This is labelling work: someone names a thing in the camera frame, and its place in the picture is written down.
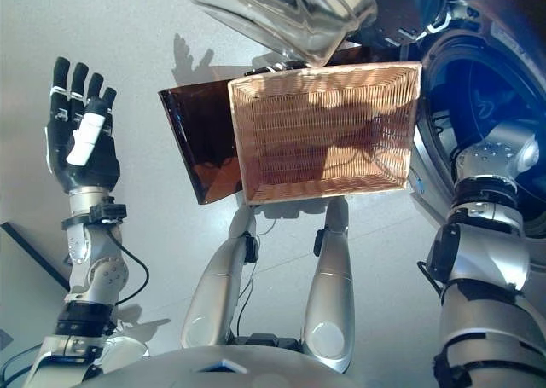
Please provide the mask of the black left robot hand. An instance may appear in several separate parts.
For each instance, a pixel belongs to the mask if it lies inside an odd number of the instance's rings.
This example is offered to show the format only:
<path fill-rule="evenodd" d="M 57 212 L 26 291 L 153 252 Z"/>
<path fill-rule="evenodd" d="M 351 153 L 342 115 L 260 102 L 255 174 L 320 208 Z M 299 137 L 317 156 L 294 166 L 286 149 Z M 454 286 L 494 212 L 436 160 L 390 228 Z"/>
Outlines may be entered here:
<path fill-rule="evenodd" d="M 73 69 L 68 83 L 70 61 L 59 57 L 53 69 L 49 93 L 49 122 L 44 128 L 46 162 L 65 193 L 82 187 L 112 191 L 120 167 L 113 139 L 113 103 L 117 91 L 102 89 L 104 77 L 82 62 Z"/>

